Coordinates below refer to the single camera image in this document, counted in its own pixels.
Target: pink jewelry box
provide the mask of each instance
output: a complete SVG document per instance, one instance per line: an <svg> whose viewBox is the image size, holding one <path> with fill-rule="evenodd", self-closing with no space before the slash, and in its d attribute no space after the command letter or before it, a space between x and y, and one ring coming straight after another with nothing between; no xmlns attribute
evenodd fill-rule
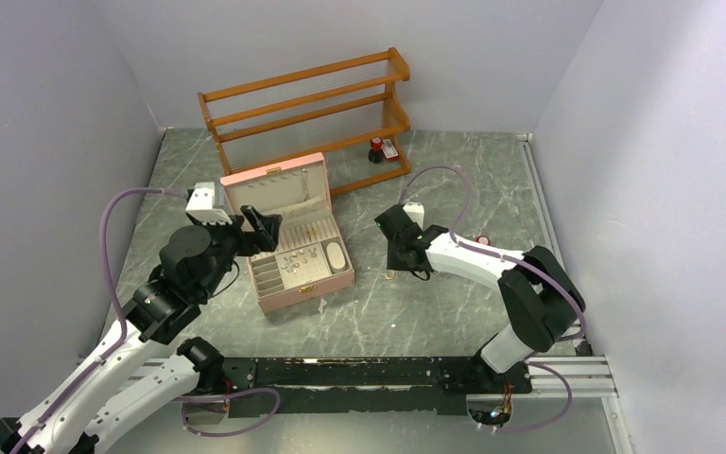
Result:
<svg viewBox="0 0 726 454"><path fill-rule="evenodd" d="M330 202L321 153L260 166L221 178L230 209L252 205L280 214L273 253L249 257L249 271L263 312L294 305L354 284L354 269Z"/></svg>

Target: black metal bar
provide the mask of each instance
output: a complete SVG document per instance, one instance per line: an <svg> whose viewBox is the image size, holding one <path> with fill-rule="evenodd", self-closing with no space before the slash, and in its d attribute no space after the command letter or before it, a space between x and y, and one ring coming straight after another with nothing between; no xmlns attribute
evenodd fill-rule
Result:
<svg viewBox="0 0 726 454"><path fill-rule="evenodd" d="M234 391L270 387L280 413L435 410L463 415L466 394L532 391L527 366L496 374L476 358L225 358ZM229 417L266 413L269 397L234 400Z"/></svg>

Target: small bottle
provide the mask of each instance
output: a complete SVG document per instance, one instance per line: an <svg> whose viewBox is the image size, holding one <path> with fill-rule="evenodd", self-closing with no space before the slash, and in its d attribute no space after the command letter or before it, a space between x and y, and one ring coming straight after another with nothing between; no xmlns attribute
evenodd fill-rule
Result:
<svg viewBox="0 0 726 454"><path fill-rule="evenodd" d="M369 161L375 164L382 163L383 159L385 159L385 154L383 154L383 139L374 137L369 141L369 145L371 146L369 149Z"/></svg>

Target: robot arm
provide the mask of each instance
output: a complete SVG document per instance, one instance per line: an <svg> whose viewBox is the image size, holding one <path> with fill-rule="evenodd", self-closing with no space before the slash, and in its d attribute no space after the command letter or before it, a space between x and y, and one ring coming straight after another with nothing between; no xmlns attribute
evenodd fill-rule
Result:
<svg viewBox="0 0 726 454"><path fill-rule="evenodd" d="M97 445L94 440L111 445L172 397L193 391L194 377L197 383L202 379L220 383L220 366L216 376L215 368L203 369L197 362L210 357L218 358L220 364L221 355L209 344L189 340L178 351L178 357L190 359L192 372L184 372L187 366L182 358L172 357L168 373L158 379L153 377L153 383L141 380L127 390L130 393L113 397L138 367L158 355L197 318L199 307L207 304L237 256L276 249L282 217L266 217L250 206L243 206L241 212L251 225L249 231L244 231L244 217L227 215L223 205L223 193L216 191L214 183L197 184L186 208L194 225L182 227L170 237L160 250L161 264L123 306L128 321L126 340L106 354L120 339L120 323L115 322L96 349L40 405L20 419L1 419L3 452L93 452L73 449ZM62 403L45 417L49 406L60 398ZM103 410L103 415L99 413L105 402L114 407L109 420L102 417L109 410ZM122 416L115 411L125 414L126 420L122 422ZM19 443L22 446L14 449Z"/></svg>
<svg viewBox="0 0 726 454"><path fill-rule="evenodd" d="M530 251L492 248L463 238L453 238L438 225L422 230L421 205L396 204L376 218L388 240L388 268L410 271L422 280L433 272L450 272L499 290L510 325L489 340L477 357L498 374L534 352L546 352L578 318L563 295L549 288L539 276L497 257L510 256L531 264L557 281L577 302L585 303L550 250L536 246Z"/></svg>

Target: marble floor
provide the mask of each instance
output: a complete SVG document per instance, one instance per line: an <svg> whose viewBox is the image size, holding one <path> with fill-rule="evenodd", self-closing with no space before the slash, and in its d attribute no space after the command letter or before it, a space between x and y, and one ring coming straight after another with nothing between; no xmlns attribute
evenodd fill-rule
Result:
<svg viewBox="0 0 726 454"><path fill-rule="evenodd" d="M414 172L446 163L461 166L472 181L472 202L458 227L461 235L485 235L505 249L549 246L527 162L513 134L408 131L399 140ZM367 149L327 155L331 186L388 166L370 164ZM221 174L207 130L173 129L165 135L149 185L187 189ZM180 340L202 336L227 357L473 354L508 324L499 293L453 275L439 274L429 282L409 274L384 278L386 240L373 219L396 202L406 179L333 198L355 269L353 287L325 295L323 307L320 298L314 298L264 315L249 272L242 266L234 286L203 306L201 317L180 334ZM458 177L444 170L422 176L412 194L412 200L424 203L425 225L448 226L464 197ZM159 249L184 225L188 220L181 200L146 197L118 283L122 301L146 281L158 263ZM113 319L110 313L108 322ZM571 342L561 342L547 354L575 352Z"/></svg>

